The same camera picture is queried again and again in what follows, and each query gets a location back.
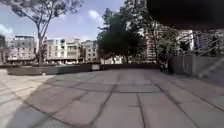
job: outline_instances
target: concrete ledge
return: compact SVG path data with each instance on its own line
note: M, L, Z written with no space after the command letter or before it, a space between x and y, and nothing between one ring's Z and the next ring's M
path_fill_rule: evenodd
M110 69L159 69L158 64L104 64L101 65L102 70Z
M99 70L110 70L110 69L159 69L157 64L108 64L108 65L97 65L96 64L83 64L73 66L52 66L52 67L19 67L19 68L8 68L9 75L16 76L34 76L34 75L60 75L68 73L79 73L79 72L91 72Z
M19 68L8 68L9 75L15 76L37 76L42 74L42 68L38 67L19 67Z

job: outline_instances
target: tall building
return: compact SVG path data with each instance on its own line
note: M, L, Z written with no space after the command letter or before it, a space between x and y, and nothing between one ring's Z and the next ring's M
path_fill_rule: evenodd
M98 45L96 42L87 40L81 45L85 50L85 62L94 62L98 59Z
M36 42L32 36L15 36L8 42L8 48L11 63L28 64L35 58Z
M50 63L75 64L80 61L79 39L48 39L47 61Z
M6 63L7 55L8 55L8 49L6 46L5 36L0 34L0 65Z
M199 53L209 48L213 34L212 31L194 31L194 45Z
M194 34L192 30L181 30L178 31L178 36L176 38L178 45L182 43L188 44L189 50L194 50Z

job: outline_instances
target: pavement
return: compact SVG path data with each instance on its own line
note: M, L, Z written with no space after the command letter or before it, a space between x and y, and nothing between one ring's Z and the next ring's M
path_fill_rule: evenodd
M0 128L224 128L224 88L158 70L0 74Z

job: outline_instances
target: low wall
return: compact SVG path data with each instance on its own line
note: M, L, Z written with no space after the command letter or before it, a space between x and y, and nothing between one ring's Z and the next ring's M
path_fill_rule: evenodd
M158 69L157 64L108 64L100 65L100 70L110 69ZM25 75L59 75L78 72L92 71L92 65L73 65L73 66L54 66L54 67L20 67L8 68L9 75L25 76Z
M110 69L159 69L158 64L103 64L100 66L102 70Z
M198 76L200 72L211 66L218 58L199 56L174 56L170 64L177 74Z

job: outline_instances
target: cloud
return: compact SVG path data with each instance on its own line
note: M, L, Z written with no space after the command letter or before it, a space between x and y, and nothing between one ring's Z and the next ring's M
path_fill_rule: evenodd
M95 10L89 10L89 16L96 20L97 23L100 25L100 26L103 26L103 18L100 16L99 13L97 13Z
M0 34L3 34L5 36L11 36L13 34L13 29L7 28L5 25L0 24Z

